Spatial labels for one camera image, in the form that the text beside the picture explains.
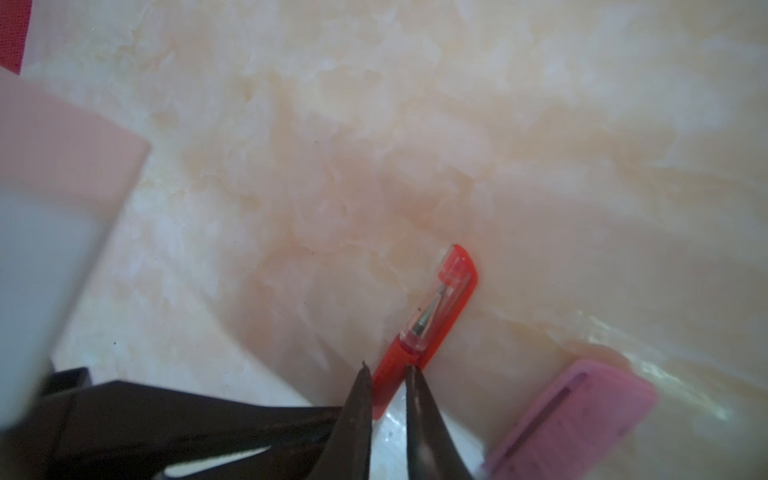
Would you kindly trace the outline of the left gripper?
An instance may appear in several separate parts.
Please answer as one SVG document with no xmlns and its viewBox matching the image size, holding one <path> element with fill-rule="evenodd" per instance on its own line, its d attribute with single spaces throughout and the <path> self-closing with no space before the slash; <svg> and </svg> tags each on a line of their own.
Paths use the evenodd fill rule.
<svg viewBox="0 0 768 480">
<path fill-rule="evenodd" d="M 167 479 L 176 464 L 223 458 L 194 479 L 304 479 L 338 407 L 269 407 L 125 381 L 81 367 L 49 374 L 25 418 L 1 434 L 4 479 Z"/>
</svg>

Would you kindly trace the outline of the red clear pen cap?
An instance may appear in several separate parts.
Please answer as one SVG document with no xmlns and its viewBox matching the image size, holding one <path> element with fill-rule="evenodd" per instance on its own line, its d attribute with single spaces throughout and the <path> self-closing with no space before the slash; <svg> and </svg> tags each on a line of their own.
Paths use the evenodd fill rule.
<svg viewBox="0 0 768 480">
<path fill-rule="evenodd" d="M 398 335 L 411 363 L 424 368 L 468 304 L 478 284 L 478 272 L 468 251 L 451 245 L 426 293 Z"/>
</svg>

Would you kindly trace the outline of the red pen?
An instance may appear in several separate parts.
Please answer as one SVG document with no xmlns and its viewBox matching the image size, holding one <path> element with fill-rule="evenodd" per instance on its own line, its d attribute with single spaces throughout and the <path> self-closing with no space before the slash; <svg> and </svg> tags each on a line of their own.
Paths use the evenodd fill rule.
<svg viewBox="0 0 768 480">
<path fill-rule="evenodd" d="M 409 365 L 425 367 L 443 341 L 449 288 L 435 281 L 394 337 L 373 374 L 373 419 L 382 418 Z"/>
</svg>

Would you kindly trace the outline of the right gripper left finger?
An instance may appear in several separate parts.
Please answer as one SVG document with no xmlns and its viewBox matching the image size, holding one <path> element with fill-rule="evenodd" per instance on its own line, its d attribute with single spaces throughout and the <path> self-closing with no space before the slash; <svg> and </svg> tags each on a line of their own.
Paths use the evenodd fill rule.
<svg viewBox="0 0 768 480">
<path fill-rule="evenodd" d="M 325 448 L 307 479 L 366 480 L 372 441 L 372 376 L 363 364 Z"/>
</svg>

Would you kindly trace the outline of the pink pen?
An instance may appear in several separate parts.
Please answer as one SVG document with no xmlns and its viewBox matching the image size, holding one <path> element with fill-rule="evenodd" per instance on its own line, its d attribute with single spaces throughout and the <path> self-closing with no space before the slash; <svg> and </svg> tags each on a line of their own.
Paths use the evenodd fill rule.
<svg viewBox="0 0 768 480">
<path fill-rule="evenodd" d="M 578 360 L 531 404 L 483 470 L 490 479 L 582 479 L 656 402 L 649 381 Z"/>
</svg>

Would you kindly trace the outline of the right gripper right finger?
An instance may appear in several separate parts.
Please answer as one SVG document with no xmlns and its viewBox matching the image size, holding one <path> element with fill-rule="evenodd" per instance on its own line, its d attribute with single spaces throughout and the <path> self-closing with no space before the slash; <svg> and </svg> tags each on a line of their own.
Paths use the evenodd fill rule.
<svg viewBox="0 0 768 480">
<path fill-rule="evenodd" d="M 405 385 L 409 479 L 472 479 L 416 366 L 406 368 Z"/>
</svg>

